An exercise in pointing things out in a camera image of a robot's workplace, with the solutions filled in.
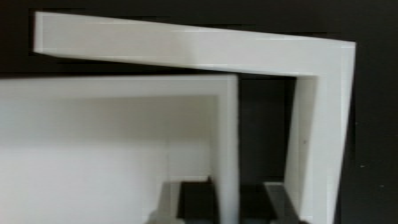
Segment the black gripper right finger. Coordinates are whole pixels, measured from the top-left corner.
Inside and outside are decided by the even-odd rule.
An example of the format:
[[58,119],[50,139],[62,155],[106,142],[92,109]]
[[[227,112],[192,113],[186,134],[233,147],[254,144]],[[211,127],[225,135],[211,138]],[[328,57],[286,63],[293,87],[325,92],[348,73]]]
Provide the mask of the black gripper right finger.
[[240,224],[309,224],[300,220],[280,182],[240,186]]

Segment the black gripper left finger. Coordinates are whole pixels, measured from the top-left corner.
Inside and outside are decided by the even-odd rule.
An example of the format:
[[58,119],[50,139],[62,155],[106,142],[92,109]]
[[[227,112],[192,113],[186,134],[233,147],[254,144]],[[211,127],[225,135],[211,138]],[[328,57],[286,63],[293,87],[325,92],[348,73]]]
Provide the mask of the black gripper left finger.
[[218,198],[209,177],[161,185],[154,224],[218,224]]

